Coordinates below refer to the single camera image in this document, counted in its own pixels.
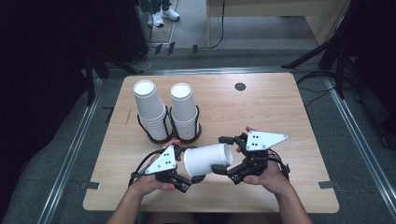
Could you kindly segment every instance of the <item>hand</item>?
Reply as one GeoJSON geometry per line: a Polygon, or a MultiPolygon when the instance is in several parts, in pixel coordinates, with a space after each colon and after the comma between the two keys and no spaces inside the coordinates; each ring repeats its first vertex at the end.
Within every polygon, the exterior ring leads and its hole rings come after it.
{"type": "MultiPolygon", "coordinates": [[[[248,132],[257,131],[249,126],[246,127],[248,132]]],[[[279,165],[275,161],[268,161],[267,169],[261,175],[248,175],[244,178],[244,183],[251,185],[262,185],[271,193],[282,194],[284,191],[290,189],[291,183],[283,176],[279,165]]]]}
{"type": "MultiPolygon", "coordinates": [[[[174,143],[178,145],[180,144],[180,140],[172,139],[171,141],[163,145],[163,148],[167,148],[174,143]]],[[[152,164],[155,160],[157,160],[159,156],[159,154],[155,155],[150,160],[149,164],[152,164]]],[[[163,183],[161,181],[158,181],[155,178],[155,175],[142,175],[137,178],[136,181],[128,188],[128,191],[133,191],[138,196],[143,197],[147,194],[150,194],[155,189],[170,191],[174,190],[175,186],[170,183],[163,183]]]]}

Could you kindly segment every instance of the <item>cable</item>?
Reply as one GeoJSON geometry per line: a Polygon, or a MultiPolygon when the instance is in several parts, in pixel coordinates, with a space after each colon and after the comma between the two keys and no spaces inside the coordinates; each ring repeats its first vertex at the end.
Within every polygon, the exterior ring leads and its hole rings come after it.
{"type": "Polygon", "coordinates": [[[215,49],[221,43],[221,41],[222,41],[222,39],[224,37],[224,9],[225,9],[225,0],[223,0],[222,11],[221,11],[221,38],[220,38],[219,43],[217,45],[215,45],[215,46],[212,46],[212,47],[198,48],[198,49],[215,49]]]}
{"type": "Polygon", "coordinates": [[[322,71],[311,72],[298,79],[296,84],[298,86],[302,81],[304,81],[306,78],[309,77],[335,77],[335,76],[336,74],[333,72],[322,72],[322,71]]]}
{"type": "Polygon", "coordinates": [[[323,94],[321,94],[321,95],[318,96],[317,98],[315,98],[315,99],[309,101],[309,102],[306,103],[304,106],[307,107],[307,106],[310,105],[311,103],[313,103],[313,102],[315,102],[316,100],[322,98],[324,95],[326,95],[327,92],[329,92],[329,91],[331,91],[331,90],[334,90],[334,89],[335,89],[335,88],[330,88],[330,89],[326,90],[323,94]]]}
{"type": "Polygon", "coordinates": [[[149,61],[149,64],[148,64],[148,66],[147,66],[146,68],[139,68],[139,67],[137,67],[137,66],[134,66],[132,63],[129,63],[128,65],[129,65],[130,67],[133,67],[133,68],[139,70],[139,71],[146,71],[146,70],[148,70],[148,69],[151,67],[151,65],[152,65],[152,61],[151,61],[151,59],[150,59],[150,57],[149,57],[149,54],[150,54],[152,51],[154,51],[154,50],[155,50],[155,49],[151,49],[151,50],[149,50],[149,51],[146,53],[146,56],[148,57],[148,61],[149,61]]]}
{"type": "Polygon", "coordinates": [[[148,160],[152,155],[159,154],[159,153],[163,153],[163,149],[159,149],[159,150],[155,150],[155,151],[153,151],[153,152],[150,152],[150,153],[145,157],[145,159],[143,159],[143,160],[140,162],[140,164],[137,166],[135,173],[136,173],[136,174],[139,173],[140,168],[142,168],[142,166],[143,166],[143,164],[146,162],[146,160],[148,160]]]}
{"type": "Polygon", "coordinates": [[[315,90],[312,90],[312,89],[309,89],[306,87],[298,87],[298,89],[305,90],[305,91],[312,91],[312,92],[324,92],[324,91],[315,91],[315,90]]]}

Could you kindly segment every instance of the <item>wrist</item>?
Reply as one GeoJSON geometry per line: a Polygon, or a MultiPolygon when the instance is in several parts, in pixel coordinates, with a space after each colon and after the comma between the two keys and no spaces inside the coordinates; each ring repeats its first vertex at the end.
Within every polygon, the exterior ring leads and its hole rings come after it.
{"type": "Polygon", "coordinates": [[[139,190],[136,186],[131,185],[128,189],[127,189],[127,195],[130,198],[133,198],[135,200],[139,200],[141,201],[143,199],[143,197],[145,196],[144,193],[141,192],[141,190],[139,190]]]}
{"type": "Polygon", "coordinates": [[[274,195],[276,196],[277,199],[280,199],[282,197],[287,197],[292,195],[295,192],[294,187],[290,183],[285,183],[282,188],[278,188],[276,192],[274,192],[274,195]]]}

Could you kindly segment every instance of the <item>stack of paper cups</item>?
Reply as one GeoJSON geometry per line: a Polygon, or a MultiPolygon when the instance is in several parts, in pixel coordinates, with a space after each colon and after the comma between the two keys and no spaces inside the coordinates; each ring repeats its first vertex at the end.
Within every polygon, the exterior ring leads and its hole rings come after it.
{"type": "Polygon", "coordinates": [[[156,141],[166,139],[172,132],[172,125],[155,84],[147,79],[136,82],[134,98],[139,118],[149,135],[156,141]]]}
{"type": "Polygon", "coordinates": [[[191,140],[199,132],[198,110],[187,83],[177,83],[171,89],[172,120],[181,139],[191,140]]]}

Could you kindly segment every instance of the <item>round black hole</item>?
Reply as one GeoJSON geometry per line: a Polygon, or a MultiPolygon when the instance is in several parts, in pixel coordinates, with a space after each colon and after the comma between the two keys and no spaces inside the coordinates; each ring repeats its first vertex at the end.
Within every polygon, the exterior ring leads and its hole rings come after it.
{"type": "Polygon", "coordinates": [[[242,82],[238,82],[238,83],[235,84],[235,88],[238,91],[244,91],[247,88],[247,86],[244,83],[242,83],[242,82]]]}

